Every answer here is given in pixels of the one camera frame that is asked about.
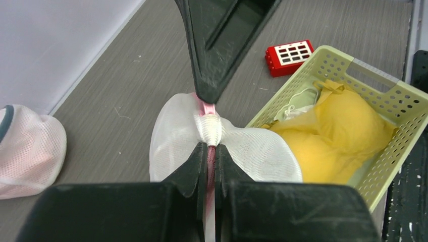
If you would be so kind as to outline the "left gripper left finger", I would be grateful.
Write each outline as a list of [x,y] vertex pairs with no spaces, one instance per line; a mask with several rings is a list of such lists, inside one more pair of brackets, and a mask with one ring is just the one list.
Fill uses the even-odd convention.
[[207,144],[198,143],[188,159],[162,183],[170,189],[167,241],[205,241]]

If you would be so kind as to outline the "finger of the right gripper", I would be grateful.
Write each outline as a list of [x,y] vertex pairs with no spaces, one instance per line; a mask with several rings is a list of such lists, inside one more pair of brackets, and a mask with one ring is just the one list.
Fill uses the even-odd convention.
[[279,0],[175,0],[190,54],[196,95],[216,104]]

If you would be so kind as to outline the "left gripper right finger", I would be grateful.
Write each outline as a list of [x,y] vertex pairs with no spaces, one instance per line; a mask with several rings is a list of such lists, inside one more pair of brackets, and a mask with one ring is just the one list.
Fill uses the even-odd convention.
[[253,179],[235,163],[225,145],[218,145],[215,165],[215,239],[217,242],[235,241],[233,233],[236,213],[235,188],[236,183],[240,182],[253,182]]

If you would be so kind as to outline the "white pink-zipper laundry bag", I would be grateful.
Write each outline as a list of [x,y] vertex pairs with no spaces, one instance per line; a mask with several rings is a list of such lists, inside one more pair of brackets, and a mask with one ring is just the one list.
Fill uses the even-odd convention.
[[206,241],[215,240],[215,147],[227,147],[233,161],[254,181],[301,183],[300,166],[286,142],[261,128],[237,128],[194,93],[179,93],[162,107],[152,132],[149,174],[159,182],[190,156],[197,143],[208,146]]

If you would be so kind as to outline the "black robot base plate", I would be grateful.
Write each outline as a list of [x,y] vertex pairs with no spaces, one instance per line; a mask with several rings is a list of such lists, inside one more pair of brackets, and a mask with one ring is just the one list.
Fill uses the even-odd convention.
[[383,241],[427,241],[427,129],[387,193]]

